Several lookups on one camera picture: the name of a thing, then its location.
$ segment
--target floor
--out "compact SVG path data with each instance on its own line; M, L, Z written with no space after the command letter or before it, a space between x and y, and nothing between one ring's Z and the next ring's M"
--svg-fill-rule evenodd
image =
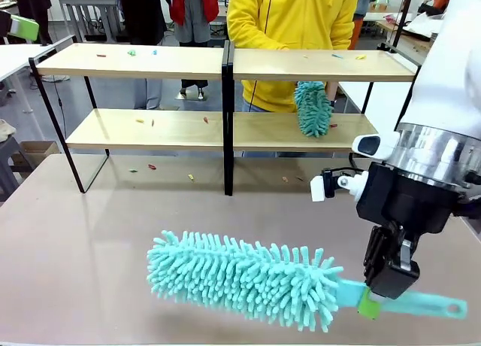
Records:
M56 24L50 27L50 34L53 40L56 38L63 38L68 34L67 29L63 23ZM165 44L175 46L176 40L171 32L166 33ZM359 47L361 49L374 49L380 42L380 39L361 39ZM41 140L42 137L46 140L56 140L55 130L52 122L48 116L47 110L40 93L36 89L35 81L30 77L29 70L25 70L19 73L19 79L22 83L26 95L29 99L29 103L33 109L32 114L24 114L20 108L18 98L13 94L11 98L7 99L5 105L0 107L0 118L5 119L12 126L17 128L15 138L20 141ZM90 78L92 83L93 92L97 105L100 108L120 108L130 109L133 106L133 82L129 79L107 79L107 78ZM57 120L60 126L64 128L64 122L62 120L62 112L58 106L58 100L56 97L56 89L58 90L59 97L62 100L62 108L65 116L65 129L67 135L71 134L80 122L91 111L89 97L86 91L85 83L81 77L73 77L72 79L57 83L45 84L50 101L53 104L53 108L56 112ZM219 81L211 81L209 87L206 89L207 100L205 102L190 102L179 101L175 99L175 96L179 93L180 81L179 80L164 80L162 86L162 107L180 107L180 111L221 111L222 110L222 98L221 98L221 83ZM242 85L240 82L235 84L235 108L236 111L241 109L242 105ZM336 110L342 112L344 109L345 100L340 99L336 104ZM346 107L347 112L357 111L354 108ZM41 133L34 126L33 117L38 121ZM153 155L192 155L192 152L146 152L133 150L115 150L114 153L147 153ZM202 156L221 156L220 153L201 153Z

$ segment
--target wooden shelf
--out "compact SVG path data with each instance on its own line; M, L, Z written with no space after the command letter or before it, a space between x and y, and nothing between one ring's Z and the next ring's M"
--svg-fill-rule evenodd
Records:
M129 55L130 50L136 55ZM82 43L72 44L37 68L41 75L220 80L222 54L221 48Z
M359 55L366 58L357 60ZM411 81L413 77L411 70L381 50L236 49L234 52L235 80Z
M234 113L234 150L350 152L358 135L377 133L361 114L333 114L327 135L306 137L295 113Z
M67 144L87 149L222 150L222 113L94 109Z

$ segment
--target jeans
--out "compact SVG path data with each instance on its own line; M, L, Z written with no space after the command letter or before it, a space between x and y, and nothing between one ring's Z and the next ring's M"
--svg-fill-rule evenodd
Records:
M134 79L134 109L159 109L161 100L162 79Z

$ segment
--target teal chenille brush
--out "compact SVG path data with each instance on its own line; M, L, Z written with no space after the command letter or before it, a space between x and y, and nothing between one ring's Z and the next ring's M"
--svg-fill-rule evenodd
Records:
M184 232L179 240L173 232L162 234L165 240L154 238L147 252L147 280L158 297L226 308L269 323L278 320L281 326L296 323L299 331L315 331L320 323L327 332L333 313L342 307L357 307L371 318L379 311L466 317L465 301L443 296L407 291L396 300L372 301L364 283L339 277L343 268L333 266L333 257L321 263L322 248L310 262L307 247L292 248L291 258L286 245L272 244L268 250L258 241L253 247L227 236L222 244L218 235Z
M326 135L331 122L332 110L322 81L300 81L294 93L298 107L301 131L308 137Z

